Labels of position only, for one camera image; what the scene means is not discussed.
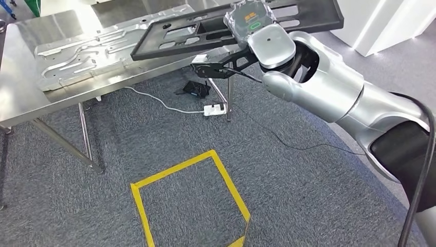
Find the black cable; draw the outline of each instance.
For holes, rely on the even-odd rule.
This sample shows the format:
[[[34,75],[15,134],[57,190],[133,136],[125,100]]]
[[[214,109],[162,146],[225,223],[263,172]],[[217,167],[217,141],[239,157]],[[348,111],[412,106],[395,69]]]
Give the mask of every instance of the black cable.
[[[257,125],[259,125],[259,126],[262,127],[263,129],[265,129],[265,130],[271,132],[271,133],[272,133],[272,134],[277,138],[277,140],[279,140],[279,142],[281,142],[284,146],[286,146],[286,147],[288,147],[288,148],[295,149],[295,150],[299,150],[299,151],[306,151],[306,150],[313,149],[313,148],[317,148],[317,147],[321,147],[321,146],[327,146],[327,147],[332,147],[332,148],[339,149],[339,150],[341,150],[341,151],[344,151],[344,152],[347,152],[347,153],[350,153],[350,154],[363,155],[363,156],[365,156],[365,154],[363,154],[363,153],[355,153],[355,152],[349,151],[349,150],[347,150],[347,149],[339,148],[339,147],[336,147],[336,146],[334,146],[334,145],[330,145],[330,144],[327,144],[327,143],[321,143],[321,144],[317,144],[317,145],[314,145],[314,146],[311,146],[311,147],[307,147],[307,148],[297,148],[297,147],[293,147],[293,146],[291,146],[291,145],[285,143],[285,142],[284,142],[284,141],[279,137],[279,135],[278,135],[277,133],[275,133],[273,130],[271,130],[271,129],[269,129],[268,127],[262,125],[262,124],[259,123],[256,119],[254,119],[250,114],[248,114],[247,112],[245,112],[244,110],[242,110],[241,107],[239,107],[239,106],[236,105],[235,103],[233,103],[233,105],[237,106],[237,107],[239,108],[239,110],[241,110],[245,115],[247,115],[249,118],[251,118],[251,120],[253,120],[255,123],[257,123]]]
[[[403,229],[401,230],[401,235],[398,240],[398,246],[403,247],[406,246],[407,239],[409,238],[410,230],[412,229],[413,218],[415,217],[416,210],[418,208],[419,202],[421,200],[422,191],[424,189],[425,180],[427,179],[428,172],[431,166],[431,160],[433,159],[433,153],[435,148],[435,133],[434,133],[434,116],[430,108],[428,106],[421,103],[419,100],[412,98],[408,95],[392,93],[393,95],[400,96],[406,99],[411,100],[415,103],[427,116],[428,125],[430,128],[427,151],[425,154],[424,165],[421,170],[420,177],[418,179],[418,183],[416,184],[415,193],[413,194],[412,202],[410,203],[409,210],[407,210],[406,220],[404,221]]]
[[[241,76],[245,76],[245,77],[247,77],[248,79],[251,79],[251,80],[256,81],[256,82],[258,82],[258,83],[262,83],[262,80],[259,80],[258,78],[254,77],[254,76],[252,76],[252,75],[246,74],[246,73],[244,73],[244,72],[241,72],[241,71],[239,71],[239,70],[236,70],[236,69],[233,69],[233,68],[229,68],[229,67],[223,67],[222,69],[227,70],[227,71],[230,71],[230,72],[233,72],[233,73],[238,74],[238,75],[241,75]]]

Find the black plastic tray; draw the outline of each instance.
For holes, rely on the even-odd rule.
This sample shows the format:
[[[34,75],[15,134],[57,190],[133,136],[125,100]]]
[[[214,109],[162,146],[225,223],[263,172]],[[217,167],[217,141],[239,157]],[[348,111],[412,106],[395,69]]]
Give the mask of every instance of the black plastic tray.
[[[312,33],[343,27],[343,16],[336,0],[281,0],[270,2],[268,5],[273,11],[291,6],[297,7],[297,14],[290,13],[289,16],[277,18],[287,32],[300,30]],[[166,57],[236,44],[235,38],[223,21],[225,13],[230,10],[228,4],[152,23],[133,49],[132,59],[137,61]],[[293,20],[298,20],[299,24],[286,26]],[[185,28],[188,27],[192,28],[193,33],[173,38],[166,37],[168,32],[186,30]],[[187,40],[193,39],[197,41],[188,44]],[[168,43],[174,45],[161,47]]]

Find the yellow tape marking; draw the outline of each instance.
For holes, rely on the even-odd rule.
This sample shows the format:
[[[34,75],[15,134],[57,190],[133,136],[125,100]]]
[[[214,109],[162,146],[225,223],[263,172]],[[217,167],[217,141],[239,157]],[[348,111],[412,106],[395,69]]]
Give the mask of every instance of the yellow tape marking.
[[[241,196],[238,193],[238,190],[236,189],[236,187],[234,186],[229,174],[226,171],[226,168],[224,167],[223,163],[221,162],[220,158],[218,157],[218,154],[215,152],[215,150],[210,150],[207,151],[203,154],[200,154],[199,156],[196,156],[194,158],[191,158],[185,162],[182,162],[178,165],[175,165],[171,168],[168,168],[164,171],[161,171],[155,175],[152,175],[148,178],[145,178],[137,183],[134,184],[130,184],[130,188],[132,190],[132,195],[133,198],[135,200],[136,206],[138,208],[139,211],[139,217],[141,218],[141,222],[142,222],[142,227],[144,228],[144,232],[146,234],[146,241],[147,241],[147,246],[148,247],[155,247],[154,245],[154,241],[153,241],[153,237],[150,231],[150,226],[149,226],[149,222],[146,216],[146,211],[144,209],[144,205],[142,204],[142,198],[141,195],[139,193],[139,189],[141,187],[144,187],[146,185],[149,185],[159,179],[163,179],[168,175],[171,175],[177,171],[180,171],[184,168],[187,168],[195,163],[198,163],[200,161],[203,161],[207,158],[212,158],[216,167],[218,168],[218,171],[220,172],[221,176],[224,179],[224,182],[227,185],[227,188],[229,189],[231,195],[233,196],[233,199],[235,200],[239,211],[241,211],[242,216],[244,217],[245,222],[247,223],[245,226],[245,231],[244,231],[244,235],[239,238],[238,240],[236,240],[235,242],[233,242],[231,245],[229,245],[229,247],[242,247],[245,241],[245,236],[247,234],[247,230],[248,230],[248,223],[250,221],[250,212],[248,212],[248,208],[245,205],[244,201],[242,200]]]
[[[139,217],[141,218],[142,227],[144,228],[144,232],[146,233],[146,240],[148,247],[155,247],[153,237],[151,236],[149,221],[147,220],[146,211],[142,204],[142,198],[139,194],[139,187],[135,184],[130,184],[130,188],[132,189],[133,198],[135,199],[136,207],[138,207]]]

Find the floor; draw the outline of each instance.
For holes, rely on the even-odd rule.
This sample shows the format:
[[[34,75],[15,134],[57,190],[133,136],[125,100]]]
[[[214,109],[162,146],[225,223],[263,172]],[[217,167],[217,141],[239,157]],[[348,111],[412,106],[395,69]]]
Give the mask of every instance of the floor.
[[[367,80],[436,107],[430,63],[435,23],[415,40],[368,58],[330,33],[317,37]],[[261,76],[256,66],[246,72]],[[215,93],[206,100],[175,95],[187,80],[198,81],[189,68],[135,88],[189,111],[217,101]],[[326,146],[285,147],[271,130],[294,147],[327,143],[359,152],[334,126],[245,78],[235,81],[235,92],[249,93],[235,96],[231,123],[221,116],[168,111],[127,89],[86,102],[93,153],[104,164],[104,175],[83,167],[32,125],[16,126],[0,138],[0,197],[8,205],[0,213],[0,245],[146,246],[129,183],[210,149],[252,215],[247,246],[394,245],[406,213],[398,185],[378,178],[359,156]],[[411,83],[416,81],[420,86]],[[225,91],[224,81],[218,84]],[[44,120],[83,147],[77,107]],[[242,215],[209,160],[140,193],[156,246],[225,246],[244,230]],[[409,244],[422,244],[416,229]]]

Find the white power strip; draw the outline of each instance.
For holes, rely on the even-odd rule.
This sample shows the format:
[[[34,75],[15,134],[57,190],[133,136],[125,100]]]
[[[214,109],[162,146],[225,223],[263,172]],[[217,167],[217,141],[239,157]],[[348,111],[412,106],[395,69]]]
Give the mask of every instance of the white power strip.
[[[227,113],[227,106],[223,103],[204,106],[205,116],[224,115],[226,113]]]

